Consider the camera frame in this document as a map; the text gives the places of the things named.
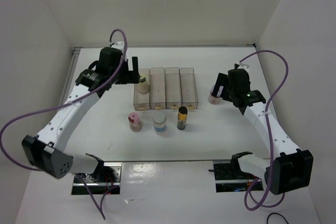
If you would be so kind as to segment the white lid red logo jar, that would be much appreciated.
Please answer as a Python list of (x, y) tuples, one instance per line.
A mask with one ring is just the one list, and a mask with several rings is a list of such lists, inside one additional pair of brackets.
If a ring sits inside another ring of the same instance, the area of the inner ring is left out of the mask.
[(219, 104), (221, 100), (221, 97), (215, 97), (211, 93), (209, 94), (208, 101), (210, 104)]

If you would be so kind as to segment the yellow lid beige bottle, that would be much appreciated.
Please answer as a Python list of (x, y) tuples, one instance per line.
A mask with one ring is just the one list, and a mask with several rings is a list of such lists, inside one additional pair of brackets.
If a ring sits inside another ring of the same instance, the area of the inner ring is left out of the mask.
[(145, 75), (141, 75), (137, 85), (137, 91), (140, 94), (146, 94), (149, 91), (149, 83)]

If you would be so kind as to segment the gold black pepper grinder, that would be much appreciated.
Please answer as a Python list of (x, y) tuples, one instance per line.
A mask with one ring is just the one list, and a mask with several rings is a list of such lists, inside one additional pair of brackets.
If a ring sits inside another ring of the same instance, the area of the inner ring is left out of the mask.
[(187, 120), (188, 110), (187, 107), (181, 106), (178, 109), (177, 114), (177, 129), (184, 130), (186, 127), (186, 120)]

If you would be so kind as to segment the pink lid spice bottle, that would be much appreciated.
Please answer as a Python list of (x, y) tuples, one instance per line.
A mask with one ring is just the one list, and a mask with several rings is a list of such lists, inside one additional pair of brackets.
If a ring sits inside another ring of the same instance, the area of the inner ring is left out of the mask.
[(138, 132), (142, 129), (142, 121), (136, 112), (132, 112), (128, 115), (128, 121), (131, 131)]

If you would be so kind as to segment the silver lid blue label jar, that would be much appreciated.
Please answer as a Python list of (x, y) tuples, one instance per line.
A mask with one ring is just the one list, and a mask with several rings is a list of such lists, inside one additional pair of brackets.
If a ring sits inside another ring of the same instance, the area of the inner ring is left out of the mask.
[(154, 112), (152, 120), (155, 133), (158, 135), (164, 134), (166, 131), (166, 114), (162, 110), (157, 110)]

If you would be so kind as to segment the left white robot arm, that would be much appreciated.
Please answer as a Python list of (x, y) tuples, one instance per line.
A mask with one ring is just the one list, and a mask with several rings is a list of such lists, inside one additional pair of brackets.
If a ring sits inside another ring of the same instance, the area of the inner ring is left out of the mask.
[(109, 172), (104, 161), (92, 154), (74, 158), (64, 152), (74, 130), (92, 106), (114, 84), (139, 83), (139, 63), (132, 57), (132, 69), (123, 49), (104, 47), (99, 59), (82, 71), (64, 106), (35, 136), (25, 136), (22, 146), (29, 163), (56, 179), (68, 173), (86, 174), (93, 182)]

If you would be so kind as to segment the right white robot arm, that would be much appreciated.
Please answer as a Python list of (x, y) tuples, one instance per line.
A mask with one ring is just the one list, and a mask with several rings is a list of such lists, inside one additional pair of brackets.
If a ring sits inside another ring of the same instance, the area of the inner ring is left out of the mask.
[(310, 184), (313, 156), (302, 150), (283, 130), (268, 110), (266, 99), (258, 90), (250, 88), (249, 74), (245, 69), (232, 69), (219, 73), (212, 94), (231, 102), (255, 127), (268, 148), (267, 161), (252, 152), (232, 155), (230, 172), (235, 178), (247, 173), (261, 179), (274, 195), (307, 187)]

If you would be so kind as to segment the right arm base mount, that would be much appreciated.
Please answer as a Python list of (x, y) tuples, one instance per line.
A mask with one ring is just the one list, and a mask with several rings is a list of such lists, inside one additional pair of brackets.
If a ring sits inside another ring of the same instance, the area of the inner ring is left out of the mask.
[(256, 179), (249, 173), (235, 175), (228, 160), (213, 162), (208, 171), (214, 175), (217, 193), (245, 192)]

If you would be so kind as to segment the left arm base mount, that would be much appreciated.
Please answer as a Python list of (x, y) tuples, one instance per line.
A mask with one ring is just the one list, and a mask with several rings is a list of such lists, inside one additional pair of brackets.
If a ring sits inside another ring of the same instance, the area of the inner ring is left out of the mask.
[(72, 195), (88, 195), (84, 183), (86, 182), (90, 192), (93, 195), (103, 195), (108, 193), (110, 195), (118, 195), (120, 193), (120, 181), (122, 174), (122, 163), (106, 162), (104, 164), (107, 172), (99, 178), (94, 178), (89, 174), (80, 173), (78, 177), (74, 177), (72, 183)]

